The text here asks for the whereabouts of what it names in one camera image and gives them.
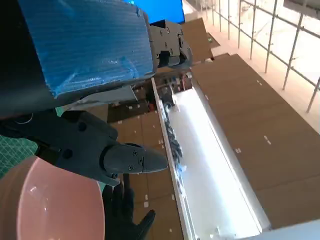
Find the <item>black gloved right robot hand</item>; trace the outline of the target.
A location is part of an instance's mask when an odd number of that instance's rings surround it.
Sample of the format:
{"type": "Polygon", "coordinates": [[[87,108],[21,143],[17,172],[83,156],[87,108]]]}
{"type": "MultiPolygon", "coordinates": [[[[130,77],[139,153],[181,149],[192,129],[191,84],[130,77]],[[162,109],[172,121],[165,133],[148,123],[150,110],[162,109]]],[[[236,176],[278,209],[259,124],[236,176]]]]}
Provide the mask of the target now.
{"type": "Polygon", "coordinates": [[[138,223],[133,222],[135,194],[130,175],[123,174],[115,187],[106,185],[102,191],[106,240],[144,240],[152,227],[156,212],[150,210],[138,223]]]}

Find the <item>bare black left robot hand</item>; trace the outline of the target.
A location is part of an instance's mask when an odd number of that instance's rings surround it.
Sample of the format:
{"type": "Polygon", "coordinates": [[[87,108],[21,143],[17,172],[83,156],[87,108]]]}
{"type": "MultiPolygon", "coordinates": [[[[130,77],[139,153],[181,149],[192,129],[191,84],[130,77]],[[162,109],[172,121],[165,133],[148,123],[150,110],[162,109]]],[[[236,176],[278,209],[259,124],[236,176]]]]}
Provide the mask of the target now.
{"type": "Polygon", "coordinates": [[[117,130],[87,111],[58,116],[56,108],[192,62],[180,24],[150,23],[121,0],[3,0],[0,133],[33,141],[46,162],[112,187],[118,174],[162,171],[162,154],[119,143],[117,130]]]}

